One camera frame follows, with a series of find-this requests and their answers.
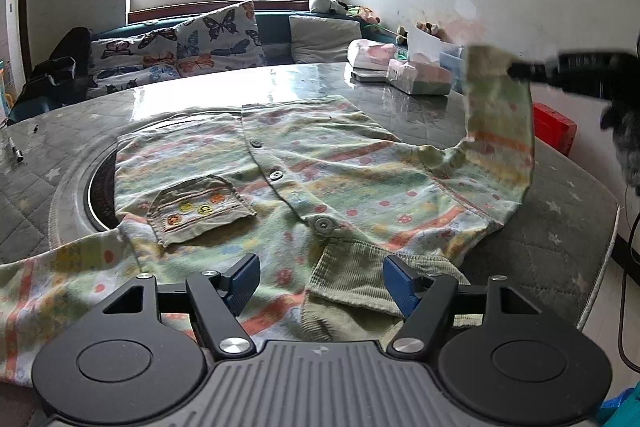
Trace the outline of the green patterned child's cardigan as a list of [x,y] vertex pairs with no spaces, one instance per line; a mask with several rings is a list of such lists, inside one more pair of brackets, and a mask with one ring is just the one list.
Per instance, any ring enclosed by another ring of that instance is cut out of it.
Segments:
[[397,255],[460,275],[532,183],[532,97],[511,53],[464,54],[465,135],[400,141],[346,98],[179,115],[123,135],[114,230],[1,269],[1,378],[26,386],[39,350],[141,273],[160,283],[260,261],[241,315],[256,341],[376,339],[400,313],[383,284]]

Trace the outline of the black clothes pile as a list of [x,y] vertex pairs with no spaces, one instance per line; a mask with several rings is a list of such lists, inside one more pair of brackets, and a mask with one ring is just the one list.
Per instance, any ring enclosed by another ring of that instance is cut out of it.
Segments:
[[58,108],[85,101],[90,83],[91,43],[91,31],[87,27],[72,28],[49,58],[29,74],[14,112],[40,102]]

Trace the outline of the clear plastic storage box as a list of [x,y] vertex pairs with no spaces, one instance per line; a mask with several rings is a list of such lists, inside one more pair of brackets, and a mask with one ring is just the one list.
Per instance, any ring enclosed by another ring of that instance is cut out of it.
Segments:
[[451,89],[462,92],[463,46],[445,44],[439,52],[439,65],[451,74]]

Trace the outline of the red plastic stool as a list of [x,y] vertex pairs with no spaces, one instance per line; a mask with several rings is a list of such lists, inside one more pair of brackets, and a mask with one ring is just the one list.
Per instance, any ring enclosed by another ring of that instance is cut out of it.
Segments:
[[536,138],[564,156],[570,155],[577,133],[577,124],[542,103],[533,104],[533,118]]

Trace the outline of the tissue pack with paper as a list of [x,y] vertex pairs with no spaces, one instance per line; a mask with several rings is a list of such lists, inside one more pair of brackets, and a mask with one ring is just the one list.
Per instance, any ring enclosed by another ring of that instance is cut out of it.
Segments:
[[407,57],[390,60],[386,81],[408,95],[446,96],[451,72],[440,66],[439,55],[447,43],[416,26],[408,28],[407,42]]

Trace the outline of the round black induction cooktop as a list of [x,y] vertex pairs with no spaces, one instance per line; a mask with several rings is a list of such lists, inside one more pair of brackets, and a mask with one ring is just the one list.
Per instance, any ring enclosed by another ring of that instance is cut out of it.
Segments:
[[104,150],[86,186],[85,210],[93,228],[100,232],[119,224],[114,205],[116,156],[116,145]]

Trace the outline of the pink tissue pack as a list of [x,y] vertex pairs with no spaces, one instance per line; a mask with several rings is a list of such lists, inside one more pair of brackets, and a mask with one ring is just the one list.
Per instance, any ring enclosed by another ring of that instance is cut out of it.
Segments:
[[395,54],[396,46],[393,43],[355,39],[348,45],[347,62],[353,68],[386,70]]

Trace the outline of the flat book under tissues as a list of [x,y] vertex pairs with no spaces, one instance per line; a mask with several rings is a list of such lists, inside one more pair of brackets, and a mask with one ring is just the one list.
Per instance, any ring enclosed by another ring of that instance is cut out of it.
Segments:
[[350,77],[359,82],[385,82],[386,74],[380,70],[367,70],[353,68],[350,71]]

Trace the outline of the small plush toys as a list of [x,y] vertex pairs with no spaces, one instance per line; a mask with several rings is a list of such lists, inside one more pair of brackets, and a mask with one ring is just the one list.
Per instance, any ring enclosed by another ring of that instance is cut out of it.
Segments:
[[[354,5],[347,9],[346,14],[359,20],[363,38],[384,43],[393,43],[398,46],[406,46],[409,40],[409,26],[398,25],[395,29],[385,26],[382,20],[367,6]],[[444,33],[435,23],[417,22],[414,25],[424,34],[442,40]]]

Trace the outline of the grey plain cushion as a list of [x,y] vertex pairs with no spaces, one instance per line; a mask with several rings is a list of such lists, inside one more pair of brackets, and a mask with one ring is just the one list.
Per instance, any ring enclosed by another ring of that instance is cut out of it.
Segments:
[[291,15],[291,54],[296,64],[347,61],[350,43],[361,38],[360,23],[339,18]]

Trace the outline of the quilted grey star tablecloth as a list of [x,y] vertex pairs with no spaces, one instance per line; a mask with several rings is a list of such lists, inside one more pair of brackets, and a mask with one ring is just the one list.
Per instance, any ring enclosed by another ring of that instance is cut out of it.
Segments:
[[[460,94],[410,96],[352,80],[344,64],[271,66],[153,83],[51,110],[1,132],[1,258],[48,251],[97,232],[85,210],[91,170],[117,138],[190,109],[341,95],[411,144],[448,147],[464,133]],[[32,128],[38,124],[37,133]],[[11,138],[22,151],[17,164]],[[474,283],[502,273],[561,317],[587,322],[617,235],[615,196],[573,161],[535,146],[534,181],[518,213],[462,265]]]

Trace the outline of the white plush toy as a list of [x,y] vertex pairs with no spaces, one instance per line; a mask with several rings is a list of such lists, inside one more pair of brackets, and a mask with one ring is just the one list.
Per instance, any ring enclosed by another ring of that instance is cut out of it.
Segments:
[[349,7],[343,0],[308,0],[311,13],[346,15]]

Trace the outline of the black silver pen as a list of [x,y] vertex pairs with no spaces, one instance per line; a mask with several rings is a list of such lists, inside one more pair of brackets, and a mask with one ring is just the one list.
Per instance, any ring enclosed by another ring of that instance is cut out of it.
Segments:
[[17,162],[17,164],[21,164],[21,162],[24,161],[24,155],[22,151],[16,146],[16,144],[11,138],[8,139],[8,142],[9,142],[9,148],[14,156],[15,161]]

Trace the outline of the blue sofa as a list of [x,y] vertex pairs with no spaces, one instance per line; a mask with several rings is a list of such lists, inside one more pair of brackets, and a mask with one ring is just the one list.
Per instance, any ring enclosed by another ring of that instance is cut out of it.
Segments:
[[93,34],[71,29],[32,71],[9,124],[92,98],[178,78],[242,68],[343,62],[352,40],[389,43],[371,17],[258,10],[239,2],[213,12]]

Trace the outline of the butterfly print cushion lying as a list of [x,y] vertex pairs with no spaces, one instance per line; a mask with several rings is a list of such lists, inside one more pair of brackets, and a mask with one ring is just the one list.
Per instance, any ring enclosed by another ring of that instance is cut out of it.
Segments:
[[174,28],[93,41],[88,62],[87,98],[179,78],[177,42]]

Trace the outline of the butterfly print cushion upright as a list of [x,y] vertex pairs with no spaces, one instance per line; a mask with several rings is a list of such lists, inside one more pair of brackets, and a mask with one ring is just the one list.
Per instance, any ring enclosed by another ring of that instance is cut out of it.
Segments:
[[243,1],[177,25],[181,77],[267,65],[253,1]]

